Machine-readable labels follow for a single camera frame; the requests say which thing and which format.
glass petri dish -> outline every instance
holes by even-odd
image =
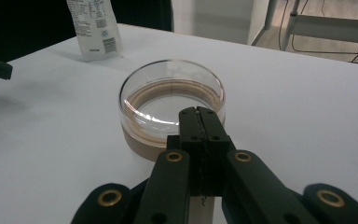
[[[208,68],[184,60],[149,63],[132,72],[119,94],[120,121],[129,147],[155,161],[167,136],[179,133],[179,112],[191,106],[212,109],[224,123],[225,90]]]

screw hole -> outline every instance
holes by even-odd
[[[121,200],[121,192],[116,189],[108,189],[98,197],[98,204],[103,207],[113,206]]]
[[[301,223],[300,219],[292,214],[285,214],[283,216],[283,218],[289,224],[300,224]]]
[[[237,159],[237,161],[250,161],[252,157],[246,152],[237,152],[235,153],[235,159]]]
[[[103,196],[103,201],[108,203],[108,202],[112,202],[117,198],[117,195],[115,193],[107,193]]]
[[[167,222],[167,216],[165,216],[163,213],[156,213],[152,216],[152,222],[154,224],[163,224]]]
[[[326,189],[319,189],[316,192],[319,200],[333,207],[343,207],[345,205],[344,199],[333,191]]]
[[[166,156],[167,161],[181,161],[183,156],[179,152],[171,152]]]

metal frame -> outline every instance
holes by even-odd
[[[358,20],[326,18],[298,15],[299,0],[295,1],[293,11],[282,40],[286,51],[290,35],[304,35],[323,39],[333,39],[358,43]]]

wall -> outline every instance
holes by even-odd
[[[174,31],[248,44],[264,25],[269,0],[172,0]]]

white table surface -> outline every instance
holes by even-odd
[[[13,62],[0,80],[0,224],[70,223],[105,183],[132,188],[153,163],[134,154],[117,96],[162,59],[214,71],[226,131],[297,192],[327,183],[358,200],[358,64],[119,25],[124,57],[83,63],[75,38]],[[224,223],[216,205],[214,223]]]

